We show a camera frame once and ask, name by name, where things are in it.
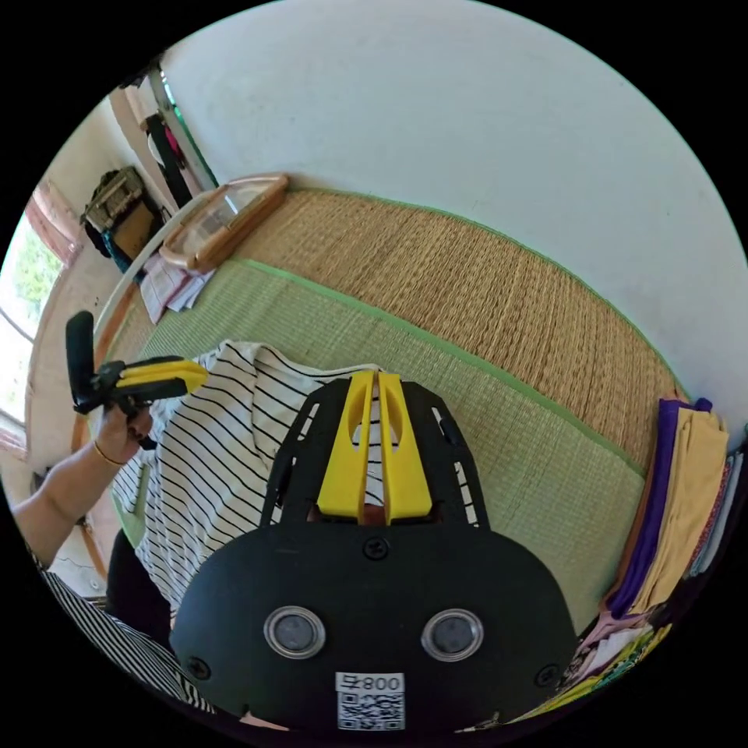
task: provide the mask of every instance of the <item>qr code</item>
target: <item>qr code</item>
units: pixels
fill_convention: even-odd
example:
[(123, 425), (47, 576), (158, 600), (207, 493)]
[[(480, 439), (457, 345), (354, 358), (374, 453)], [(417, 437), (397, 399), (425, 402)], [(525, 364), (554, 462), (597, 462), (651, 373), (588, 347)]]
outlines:
[(339, 693), (337, 726), (341, 730), (403, 730), (405, 694)]

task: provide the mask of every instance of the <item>woven mat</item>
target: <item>woven mat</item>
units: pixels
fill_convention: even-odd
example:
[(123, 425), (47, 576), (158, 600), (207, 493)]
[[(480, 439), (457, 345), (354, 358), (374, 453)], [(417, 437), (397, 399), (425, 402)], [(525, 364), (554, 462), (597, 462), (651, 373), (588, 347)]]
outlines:
[(107, 361), (133, 362), (140, 356), (156, 326), (151, 323), (140, 292), (136, 292), (114, 340), (104, 356)]
[[(193, 310), (168, 312), (142, 356), (192, 357), (226, 338), (261, 340), (321, 369), (377, 363), (440, 394), (474, 453), (492, 528), (551, 569), (577, 631), (593, 620), (643, 487), (614, 447), (511, 377), (487, 371), (478, 359), (463, 360), (433, 336), (246, 261), (222, 267)], [(122, 520), (137, 543), (142, 521), (126, 513)]]
[(302, 190), (237, 256), (406, 319), (561, 404), (640, 466), (676, 382), (618, 312), (487, 228), (379, 199)]

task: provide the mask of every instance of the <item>gold bracelet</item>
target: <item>gold bracelet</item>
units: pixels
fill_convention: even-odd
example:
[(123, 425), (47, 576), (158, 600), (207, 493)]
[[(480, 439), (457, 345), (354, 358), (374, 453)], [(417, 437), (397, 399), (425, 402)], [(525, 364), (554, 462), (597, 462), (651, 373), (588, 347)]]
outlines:
[(125, 463), (124, 462), (115, 462), (114, 460), (110, 460), (109, 457), (107, 457), (102, 451), (101, 447), (96, 443), (96, 440), (93, 441), (93, 448), (97, 451), (97, 454), (99, 457), (103, 457), (110, 465), (114, 465), (117, 468), (121, 468)]

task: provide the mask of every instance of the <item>green fabric edge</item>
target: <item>green fabric edge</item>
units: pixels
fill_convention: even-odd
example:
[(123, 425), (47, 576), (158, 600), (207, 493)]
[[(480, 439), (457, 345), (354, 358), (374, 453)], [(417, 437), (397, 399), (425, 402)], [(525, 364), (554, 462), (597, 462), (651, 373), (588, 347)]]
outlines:
[(430, 213), (436, 213), (437, 215), (440, 215), (440, 216), (454, 218), (457, 221), (461, 221), (464, 224), (475, 226), (476, 228), (481, 228), (483, 231), (487, 231), (490, 234), (494, 234), (495, 236), (499, 236), (503, 239), (506, 239), (508, 242), (512, 242), (513, 244), (516, 244), (517, 246), (526, 250), (530, 254), (535, 255), (536, 257), (543, 260), (544, 262), (550, 263), (554, 267), (557, 267), (559, 270), (566, 273), (566, 275), (568, 275), (569, 277), (572, 277), (577, 283), (580, 283), (582, 286), (584, 286), (584, 288), (589, 293), (591, 293), (593, 296), (598, 298), (601, 302), (603, 302), (603, 304), (608, 306), (621, 319), (627, 322), (631, 326), (633, 331), (639, 336), (639, 338), (644, 343), (646, 343), (647, 346), (649, 346), (649, 348), (659, 358), (662, 365), (670, 372), (670, 375), (676, 381), (676, 384), (681, 389), (681, 391), (683, 391), (685, 396), (689, 400), (692, 399), (690, 394), (687, 392), (686, 388), (682, 385), (682, 383), (676, 376), (675, 372), (673, 372), (673, 370), (671, 369), (670, 364), (665, 360), (665, 357), (660, 353), (660, 351), (657, 350), (657, 348), (655, 348), (654, 345), (652, 345), (652, 343), (647, 339), (644, 333), (625, 314), (623, 314), (623, 312), (621, 312), (613, 304), (611, 304), (611, 302), (609, 302), (608, 299), (601, 296), (594, 288), (592, 288), (590, 285), (585, 283), (578, 275), (576, 275), (575, 273), (572, 273), (571, 270), (564, 267), (560, 263), (557, 263), (554, 259), (551, 259), (550, 257), (547, 257), (546, 255), (538, 252), (532, 247), (528, 247), (522, 242), (519, 242), (518, 240), (516, 240), (515, 238), (510, 237), (508, 234), (504, 234), (502, 231), (499, 231), (498, 229), (491, 228), (490, 226), (486, 226), (485, 224), (478, 223), (477, 221), (473, 221), (471, 218), (460, 216), (457, 213), (450, 213), (448, 210), (441, 210), (440, 208), (432, 208), (431, 206), (428, 206), (428, 205), (418, 205), (417, 203), (406, 203), (403, 200), (394, 200), (394, 199), (390, 199), (387, 197), (379, 197), (377, 195), (372, 195), (367, 192), (353, 192), (351, 190), (332, 189), (330, 187), (290, 187), (289, 192), (327, 192), (330, 195), (347, 195), (350, 197), (361, 197), (363, 199), (374, 200), (379, 203), (389, 203), (390, 205), (400, 205), (406, 208), (416, 208), (418, 210), (427, 210)]
[(256, 270), (260, 270), (264, 273), (267, 273), (268, 275), (281, 277), (286, 281), (290, 281), (292, 283), (296, 283), (297, 285), (308, 288), (309, 290), (314, 291), (317, 294), (332, 298), (336, 302), (345, 304), (346, 306), (353, 309), (357, 309), (359, 312), (363, 312), (368, 316), (381, 319), (392, 325), (393, 327), (397, 327), (410, 335), (418, 337), (429, 345), (432, 345), (434, 348), (438, 348), (444, 353), (454, 356), (465, 364), (481, 369), (484, 373), (495, 377), (496, 379), (500, 379), (507, 386), (512, 387), (520, 394), (540, 404), (542, 407), (552, 411), (555, 415), (563, 418), (576, 429), (581, 431), (587, 438), (591, 439), (599, 446), (615, 454), (618, 458), (623, 460), (626, 465), (634, 470), (639, 476), (644, 476), (644, 468), (641, 467), (632, 457), (630, 457), (625, 450), (596, 432), (586, 423), (577, 418), (577, 416), (575, 416), (572, 412), (568, 411), (562, 405), (556, 403), (554, 400), (551, 400), (545, 395), (540, 394), (537, 390), (512, 376), (504, 369), (500, 369), (498, 366), (487, 362), (485, 359), (480, 358), (475, 354), (468, 353), (463, 348), (460, 348), (454, 343), (450, 343), (448, 340), (443, 340), (433, 333), (423, 330), (421, 327), (417, 327), (410, 322), (406, 322), (400, 317), (396, 317), (389, 312), (385, 312), (383, 309), (378, 309), (375, 306), (371, 306), (362, 301), (359, 301), (357, 298), (342, 294), (339, 291), (328, 288), (327, 286), (322, 286), (318, 283), (315, 283), (313, 280), (300, 277), (298, 275), (295, 275), (294, 273), (289, 273), (287, 270), (281, 270), (280, 268), (272, 267), (270, 265), (266, 265), (265, 263), (259, 263), (257, 262), (257, 260), (249, 258), (230, 259), (227, 260), (227, 262), (246, 263), (247, 265), (254, 267)]
[(109, 488), (109, 499), (114, 505), (120, 527), (133, 548), (137, 548), (140, 541), (143, 540), (143, 512), (146, 505), (146, 489), (149, 475), (150, 468), (147, 465), (141, 465), (138, 496), (132, 512), (125, 511), (123, 508), (122, 498), (115, 491), (113, 483)]

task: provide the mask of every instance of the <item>stack of fabric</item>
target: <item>stack of fabric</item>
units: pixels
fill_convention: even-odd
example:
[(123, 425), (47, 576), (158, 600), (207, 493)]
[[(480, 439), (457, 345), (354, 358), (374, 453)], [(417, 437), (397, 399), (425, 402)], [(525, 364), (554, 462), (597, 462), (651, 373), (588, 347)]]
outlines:
[(608, 659), (602, 667), (595, 668), (594, 671), (588, 670), (580, 678), (566, 680), (562, 683), (559, 692), (533, 711), (523, 714), (521, 717), (513, 720), (520, 720), (536, 717), (553, 709), (560, 709), (574, 701), (581, 699), (620, 678), (625, 672), (628, 672), (635, 665), (638, 665), (658, 644), (668, 635), (672, 624), (662, 626), (658, 630), (653, 630), (651, 626), (636, 627), (632, 630), (620, 630), (619, 634), (628, 634), (618, 636), (615, 648), (621, 641), (625, 641), (614, 657)]
[(748, 439), (725, 459), (724, 428), (707, 400), (662, 400), (659, 414), (655, 459), (616, 584), (556, 695), (520, 719), (571, 704), (641, 662), (696, 598), (748, 502)]
[(719, 496), (709, 515), (704, 531), (699, 538), (698, 546), (693, 552), (687, 572), (688, 577), (703, 574), (714, 562), (717, 551), (722, 546), (726, 531), (734, 524), (731, 519), (737, 518), (739, 511), (738, 484), (740, 476), (748, 469), (745, 465), (745, 452), (738, 451), (728, 457), (725, 472), (722, 474)]
[(717, 531), (728, 433), (711, 412), (660, 400), (654, 459), (618, 577), (603, 603), (612, 617), (640, 615), (664, 603)]

